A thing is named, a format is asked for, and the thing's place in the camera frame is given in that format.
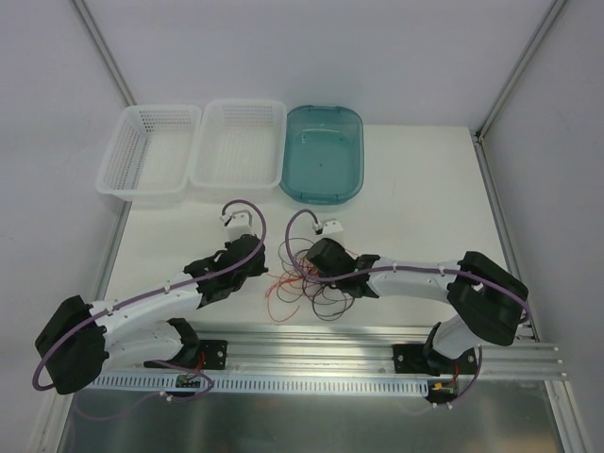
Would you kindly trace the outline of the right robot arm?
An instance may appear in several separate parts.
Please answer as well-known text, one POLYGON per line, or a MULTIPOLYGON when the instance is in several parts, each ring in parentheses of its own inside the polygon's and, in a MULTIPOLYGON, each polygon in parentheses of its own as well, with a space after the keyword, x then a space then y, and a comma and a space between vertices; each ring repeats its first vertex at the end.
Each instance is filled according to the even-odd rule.
POLYGON ((445 264, 409 264, 379 255, 351 257, 329 238, 307 253, 315 278, 355 299, 408 296, 449 305, 455 312, 436 323, 422 344, 393 348, 398 374, 473 374, 470 362, 484 344, 510 346, 529 317, 529 290, 485 255, 468 251, 445 264))

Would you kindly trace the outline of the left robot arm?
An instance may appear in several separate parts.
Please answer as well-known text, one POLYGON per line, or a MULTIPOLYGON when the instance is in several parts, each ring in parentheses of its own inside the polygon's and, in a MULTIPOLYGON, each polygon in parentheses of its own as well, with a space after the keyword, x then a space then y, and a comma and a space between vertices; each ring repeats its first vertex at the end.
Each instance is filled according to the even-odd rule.
POLYGON ((227 299, 267 271, 264 239, 244 233, 156 290, 124 300, 69 297, 35 340, 41 360, 32 386, 73 394, 102 373, 129 365, 191 367, 199 342, 185 314, 227 299))

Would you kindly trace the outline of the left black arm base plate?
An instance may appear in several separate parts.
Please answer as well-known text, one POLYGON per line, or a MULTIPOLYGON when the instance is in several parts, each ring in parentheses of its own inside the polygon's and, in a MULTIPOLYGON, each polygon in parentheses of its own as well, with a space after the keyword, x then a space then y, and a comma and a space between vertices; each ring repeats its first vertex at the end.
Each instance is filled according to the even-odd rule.
POLYGON ((227 366, 228 341, 200 340, 196 352, 196 368, 221 371, 227 366))

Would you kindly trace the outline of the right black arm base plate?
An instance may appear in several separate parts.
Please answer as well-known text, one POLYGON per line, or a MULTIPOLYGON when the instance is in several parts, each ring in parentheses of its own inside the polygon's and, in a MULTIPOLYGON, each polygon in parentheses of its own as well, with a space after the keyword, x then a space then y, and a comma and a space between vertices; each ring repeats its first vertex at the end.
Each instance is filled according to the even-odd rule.
POLYGON ((397 374, 427 374, 428 364, 422 344, 393 344, 394 371, 397 374))

